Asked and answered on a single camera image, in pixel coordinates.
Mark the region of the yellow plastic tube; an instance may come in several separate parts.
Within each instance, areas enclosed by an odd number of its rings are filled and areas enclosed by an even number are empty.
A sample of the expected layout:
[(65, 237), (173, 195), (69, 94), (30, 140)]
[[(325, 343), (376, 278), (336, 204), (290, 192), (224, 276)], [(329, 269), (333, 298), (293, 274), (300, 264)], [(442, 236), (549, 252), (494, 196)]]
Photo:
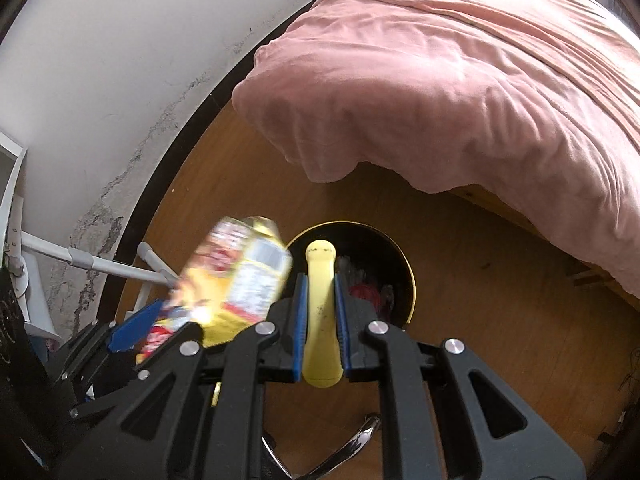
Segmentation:
[(307, 246), (305, 256), (308, 299), (303, 378), (314, 388), (330, 388), (343, 376), (340, 343), (336, 334), (336, 250), (327, 240), (314, 240)]

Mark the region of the yellow snack bag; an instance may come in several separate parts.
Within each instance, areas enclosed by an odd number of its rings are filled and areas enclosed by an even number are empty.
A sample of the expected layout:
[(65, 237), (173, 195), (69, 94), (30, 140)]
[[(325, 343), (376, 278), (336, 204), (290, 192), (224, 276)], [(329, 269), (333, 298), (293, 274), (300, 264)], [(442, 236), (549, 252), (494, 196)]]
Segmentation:
[(262, 322), (291, 268), (292, 256), (272, 220), (222, 218), (183, 267), (136, 362), (149, 359), (186, 323), (201, 326), (203, 346), (213, 347)]

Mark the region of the black round trash bin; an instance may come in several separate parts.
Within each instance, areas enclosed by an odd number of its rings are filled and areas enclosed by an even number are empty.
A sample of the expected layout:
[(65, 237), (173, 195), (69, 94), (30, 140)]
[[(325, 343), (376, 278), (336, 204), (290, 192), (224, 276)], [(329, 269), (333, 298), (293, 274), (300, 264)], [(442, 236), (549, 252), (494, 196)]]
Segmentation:
[(296, 276), (307, 271), (306, 249), (326, 240), (336, 251), (335, 270), (348, 292), (370, 301), (383, 321), (402, 327), (416, 307), (416, 279), (400, 246), (384, 232), (356, 221), (328, 221), (300, 232), (286, 245), (293, 258), (282, 295), (293, 295)]

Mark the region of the chrome chair base leg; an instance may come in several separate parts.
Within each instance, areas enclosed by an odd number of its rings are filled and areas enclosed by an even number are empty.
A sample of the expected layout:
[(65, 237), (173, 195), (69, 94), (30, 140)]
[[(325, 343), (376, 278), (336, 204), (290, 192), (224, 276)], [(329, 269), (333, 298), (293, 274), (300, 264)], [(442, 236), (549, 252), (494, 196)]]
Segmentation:
[(380, 414), (370, 413), (364, 418), (360, 428), (340, 448), (334, 451), (322, 462), (311, 468), (306, 474), (292, 474), (276, 454), (276, 441), (265, 432), (262, 435), (262, 458), (260, 459), (260, 478), (262, 479), (323, 479), (332, 474), (338, 467), (343, 466), (356, 457), (381, 430), (382, 417)]

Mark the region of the pink bed sheet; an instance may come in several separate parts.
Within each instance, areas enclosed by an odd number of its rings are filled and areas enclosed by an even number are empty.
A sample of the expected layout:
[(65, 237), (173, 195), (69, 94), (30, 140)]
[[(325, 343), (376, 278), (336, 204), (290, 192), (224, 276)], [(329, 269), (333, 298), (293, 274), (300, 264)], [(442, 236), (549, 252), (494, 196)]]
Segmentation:
[(477, 184), (639, 290), (639, 39), (596, 0), (317, 0), (232, 104), (314, 182)]

